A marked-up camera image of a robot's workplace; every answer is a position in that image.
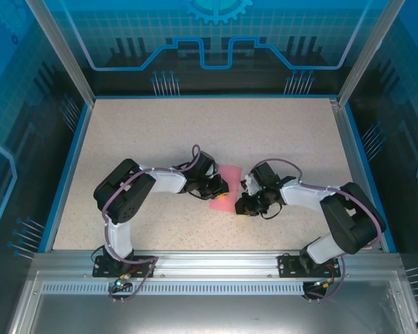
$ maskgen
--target robotic arm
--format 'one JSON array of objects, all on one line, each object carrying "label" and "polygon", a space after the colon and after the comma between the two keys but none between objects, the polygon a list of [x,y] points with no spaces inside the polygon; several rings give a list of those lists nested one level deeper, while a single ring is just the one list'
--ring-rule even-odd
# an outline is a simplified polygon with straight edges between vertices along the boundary
[{"label": "robotic arm", "polygon": [[[375,223],[355,202],[325,187],[303,184],[295,177],[281,179],[267,163],[255,167],[241,185],[245,192],[235,204],[237,214],[263,216],[275,203],[280,210],[284,205],[299,205],[324,214],[330,233],[300,251],[300,264],[307,275],[336,256],[355,254],[378,236]],[[381,231],[385,230],[382,217],[356,183],[349,182],[339,190],[361,202],[377,218]]]},{"label": "robotic arm", "polygon": [[[181,169],[191,163],[183,163],[173,169]],[[102,210],[105,203],[113,194],[128,181],[131,176],[147,167],[140,166],[131,159],[126,159],[116,167],[110,175],[94,191],[93,197],[98,202],[98,209]],[[110,244],[119,257],[130,260],[133,254],[130,241],[130,223],[128,221],[138,212],[140,206],[149,193],[192,193],[197,191],[202,200],[208,200],[226,195],[228,184],[216,174],[218,165],[207,153],[201,152],[194,166],[181,173],[171,173],[163,168],[152,170],[133,180],[110,204],[107,216],[110,218]],[[105,252],[118,261],[105,245]]]}]

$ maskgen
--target black bracket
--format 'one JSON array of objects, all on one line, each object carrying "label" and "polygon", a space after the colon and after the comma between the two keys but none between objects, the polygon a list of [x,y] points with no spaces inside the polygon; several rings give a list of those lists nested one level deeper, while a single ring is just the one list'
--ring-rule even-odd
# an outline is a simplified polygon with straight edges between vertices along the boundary
[{"label": "black bracket", "polygon": [[[136,256],[135,258],[131,259],[134,261],[139,260],[147,260],[150,259],[151,256]],[[129,267],[122,267],[115,265],[115,261],[108,256],[99,255],[95,259],[95,264],[93,267],[93,277],[105,277],[105,278],[117,278],[125,273],[130,272],[131,278],[144,278],[146,277],[147,271],[150,268],[152,263],[144,263],[144,264],[132,264],[128,265]],[[148,275],[148,277],[153,277],[154,270]]]},{"label": "black bracket", "polygon": [[277,257],[277,268],[279,269],[280,278],[331,278],[332,272],[327,267],[328,264],[334,269],[334,277],[341,277],[338,259],[331,259],[319,264],[316,268],[310,270],[310,274],[308,274],[300,264],[299,255],[285,253]]}]

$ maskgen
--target speckled tabletop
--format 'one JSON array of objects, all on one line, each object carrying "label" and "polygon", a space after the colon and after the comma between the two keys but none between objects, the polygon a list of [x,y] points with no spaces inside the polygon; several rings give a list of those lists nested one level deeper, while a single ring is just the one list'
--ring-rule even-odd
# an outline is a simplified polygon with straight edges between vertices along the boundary
[{"label": "speckled tabletop", "polygon": [[[304,181],[342,185],[350,170],[328,99],[219,98],[98,100],[88,126],[54,249],[104,243],[95,187],[124,159],[170,167],[191,159],[198,143],[218,164],[249,172],[281,157],[299,165]],[[272,163],[280,177],[297,176]],[[270,221],[208,208],[187,194],[152,193],[132,219],[132,243],[151,250],[300,249],[328,231],[322,214],[284,207]]]}]

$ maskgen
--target gear icon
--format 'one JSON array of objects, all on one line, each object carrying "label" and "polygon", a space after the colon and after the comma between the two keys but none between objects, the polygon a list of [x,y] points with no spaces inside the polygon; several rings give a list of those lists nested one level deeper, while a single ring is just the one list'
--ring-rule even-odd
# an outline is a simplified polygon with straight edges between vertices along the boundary
[{"label": "gear icon", "polygon": [[187,14],[193,14],[195,19],[203,19],[205,24],[227,24],[230,19],[237,19],[238,14],[245,14],[246,7],[252,5],[252,0],[183,0]]},{"label": "gear icon", "polygon": [[26,24],[26,8],[24,0],[0,0],[0,19],[16,36]]}]

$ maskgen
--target pink sponge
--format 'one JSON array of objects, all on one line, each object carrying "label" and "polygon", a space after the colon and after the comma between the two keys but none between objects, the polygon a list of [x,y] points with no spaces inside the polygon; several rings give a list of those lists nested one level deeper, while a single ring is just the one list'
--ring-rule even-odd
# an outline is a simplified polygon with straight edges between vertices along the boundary
[{"label": "pink sponge", "polygon": [[229,185],[229,193],[226,196],[210,200],[209,209],[235,212],[235,202],[237,201],[238,187],[242,177],[242,169],[237,166],[221,165],[218,173]]}]

